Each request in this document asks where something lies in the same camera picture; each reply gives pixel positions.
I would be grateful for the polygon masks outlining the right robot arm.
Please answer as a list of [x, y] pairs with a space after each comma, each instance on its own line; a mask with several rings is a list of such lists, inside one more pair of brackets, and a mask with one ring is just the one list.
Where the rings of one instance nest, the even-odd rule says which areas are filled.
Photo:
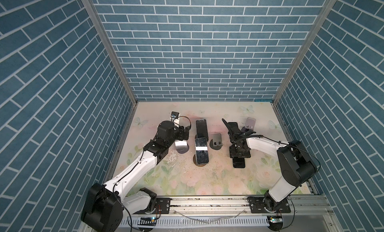
[[243, 162], [250, 150], [258, 150], [278, 158], [281, 177], [267, 190], [263, 204], [266, 211], [277, 212], [287, 197], [304, 182], [313, 177], [321, 168], [321, 163], [307, 152], [300, 141], [276, 141], [263, 135], [230, 135], [230, 157], [235, 162]]

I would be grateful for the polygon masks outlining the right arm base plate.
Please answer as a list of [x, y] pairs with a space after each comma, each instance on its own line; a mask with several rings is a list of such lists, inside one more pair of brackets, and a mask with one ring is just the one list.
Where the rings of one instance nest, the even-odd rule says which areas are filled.
[[289, 214], [291, 213], [291, 208], [287, 198], [283, 199], [280, 202], [275, 202], [273, 199], [269, 197], [249, 196], [247, 197], [247, 202], [249, 203], [252, 214], [262, 214], [262, 213]]

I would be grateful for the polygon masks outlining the purple phone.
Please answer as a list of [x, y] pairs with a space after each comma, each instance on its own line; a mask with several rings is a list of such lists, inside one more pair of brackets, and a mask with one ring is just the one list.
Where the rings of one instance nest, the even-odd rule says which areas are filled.
[[176, 140], [175, 147], [176, 147], [176, 150], [180, 153], [185, 153], [189, 150], [188, 142], [185, 140], [183, 141]]

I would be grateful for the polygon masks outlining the black phone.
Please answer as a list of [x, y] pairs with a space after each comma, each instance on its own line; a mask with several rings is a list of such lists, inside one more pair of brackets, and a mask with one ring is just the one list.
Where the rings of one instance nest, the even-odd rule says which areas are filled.
[[245, 159], [244, 158], [239, 158], [239, 157], [234, 157], [233, 158], [233, 167], [237, 169], [243, 169], [246, 167], [245, 164]]
[[245, 128], [247, 130], [254, 130], [255, 128], [255, 124], [256, 124], [256, 119], [255, 118], [251, 118], [251, 117], [248, 117], [246, 119], [246, 123], [245, 123]]

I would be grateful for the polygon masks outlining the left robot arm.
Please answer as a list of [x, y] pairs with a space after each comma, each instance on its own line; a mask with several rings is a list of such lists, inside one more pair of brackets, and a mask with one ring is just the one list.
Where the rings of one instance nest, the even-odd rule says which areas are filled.
[[143, 152], [121, 173], [104, 184], [95, 183], [88, 190], [81, 221], [97, 232], [114, 232], [123, 220], [136, 212], [151, 213], [158, 208], [157, 194], [147, 188], [128, 196], [133, 186], [153, 169], [169, 152], [175, 141], [186, 141], [191, 127], [174, 121], [158, 125], [155, 137]]

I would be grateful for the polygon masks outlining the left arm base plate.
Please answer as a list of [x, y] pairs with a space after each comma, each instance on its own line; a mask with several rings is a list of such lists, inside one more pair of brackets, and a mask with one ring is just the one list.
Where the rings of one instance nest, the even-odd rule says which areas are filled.
[[134, 215], [155, 215], [159, 214], [160, 212], [156, 212], [157, 209], [161, 210], [161, 214], [169, 214], [170, 213], [170, 207], [171, 207], [171, 198], [157, 198], [156, 199], [156, 205], [154, 208], [149, 207], [148, 209], [144, 209], [138, 212], [135, 212]]

